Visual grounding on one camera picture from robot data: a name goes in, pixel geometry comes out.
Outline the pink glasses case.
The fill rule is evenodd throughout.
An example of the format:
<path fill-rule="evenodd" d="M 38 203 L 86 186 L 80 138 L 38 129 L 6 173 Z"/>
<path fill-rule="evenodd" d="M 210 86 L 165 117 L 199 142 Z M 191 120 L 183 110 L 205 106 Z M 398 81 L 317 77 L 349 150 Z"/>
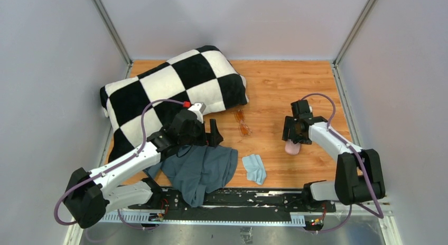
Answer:
<path fill-rule="evenodd" d="M 300 152 L 301 144 L 288 140 L 285 144 L 285 152 L 289 155 L 297 155 Z"/>

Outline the orange sunglasses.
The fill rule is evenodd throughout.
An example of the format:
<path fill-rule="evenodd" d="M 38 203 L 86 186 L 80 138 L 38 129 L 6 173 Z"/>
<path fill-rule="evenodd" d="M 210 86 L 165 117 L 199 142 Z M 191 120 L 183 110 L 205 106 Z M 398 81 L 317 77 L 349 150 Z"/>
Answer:
<path fill-rule="evenodd" d="M 234 117 L 238 123 L 239 130 L 242 136 L 250 136 L 251 130 L 249 126 L 246 124 L 245 114 L 240 109 L 234 112 Z"/>

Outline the light blue cleaning cloth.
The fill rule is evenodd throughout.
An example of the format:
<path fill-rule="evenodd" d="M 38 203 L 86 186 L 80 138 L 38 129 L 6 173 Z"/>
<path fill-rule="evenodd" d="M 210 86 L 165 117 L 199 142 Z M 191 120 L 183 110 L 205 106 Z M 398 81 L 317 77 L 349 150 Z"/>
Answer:
<path fill-rule="evenodd" d="M 255 182 L 257 185 L 263 185 L 267 173 L 261 157 L 257 154 L 251 154 L 243 157 L 242 163 L 247 172 L 247 180 Z"/>

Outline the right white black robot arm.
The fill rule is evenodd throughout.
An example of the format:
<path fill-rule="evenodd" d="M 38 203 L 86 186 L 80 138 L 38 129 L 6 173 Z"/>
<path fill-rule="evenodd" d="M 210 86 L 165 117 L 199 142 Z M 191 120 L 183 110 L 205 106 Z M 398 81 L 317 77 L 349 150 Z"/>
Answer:
<path fill-rule="evenodd" d="M 285 150 L 298 154 L 302 145 L 319 145 L 336 164 L 333 181 L 316 181 L 303 186 L 302 206 L 315 212 L 323 201 L 344 205 L 360 204 L 386 195 L 380 157 L 374 149 L 363 149 L 333 129 L 327 119 L 315 116 L 307 100 L 291 103 L 292 115 L 285 117 L 282 140 Z"/>

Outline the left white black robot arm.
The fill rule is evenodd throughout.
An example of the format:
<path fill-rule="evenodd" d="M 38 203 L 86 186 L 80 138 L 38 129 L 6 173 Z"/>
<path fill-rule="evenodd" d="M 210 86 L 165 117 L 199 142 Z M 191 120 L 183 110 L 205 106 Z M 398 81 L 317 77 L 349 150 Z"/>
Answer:
<path fill-rule="evenodd" d="M 183 146 L 216 147 L 223 141 L 215 119 L 206 132 L 203 116 L 192 108 L 181 110 L 167 127 L 144 138 L 141 145 L 111 164 L 86 171 L 75 170 L 69 179 L 62 203 L 82 229 L 98 223 L 105 214 L 132 205 L 150 210 L 162 203 L 162 189 L 152 179 L 132 185 L 122 183 L 139 171 L 176 155 Z"/>

